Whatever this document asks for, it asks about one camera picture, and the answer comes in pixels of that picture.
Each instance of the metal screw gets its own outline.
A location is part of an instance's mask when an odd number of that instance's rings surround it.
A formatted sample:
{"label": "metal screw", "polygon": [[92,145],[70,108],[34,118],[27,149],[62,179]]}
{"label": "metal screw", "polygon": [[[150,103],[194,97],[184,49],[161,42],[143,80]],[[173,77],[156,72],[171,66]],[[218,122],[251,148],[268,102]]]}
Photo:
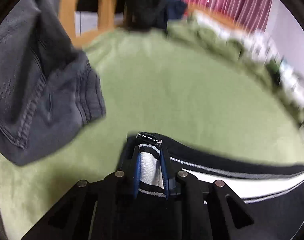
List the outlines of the metal screw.
{"label": "metal screw", "polygon": [[188,175],[188,173],[186,172],[186,171],[179,171],[178,172],[178,175],[180,176],[180,177],[186,177],[187,175]]}
{"label": "metal screw", "polygon": [[116,177],[118,177],[118,178],[121,178],[121,177],[124,176],[124,171],[116,171],[116,172],[114,173],[114,175],[115,175]]}
{"label": "metal screw", "polygon": [[223,180],[216,180],[215,181],[215,185],[218,186],[218,187],[223,187],[225,185],[224,181]]}
{"label": "metal screw", "polygon": [[85,187],[88,182],[85,179],[81,179],[77,182],[78,187]]}

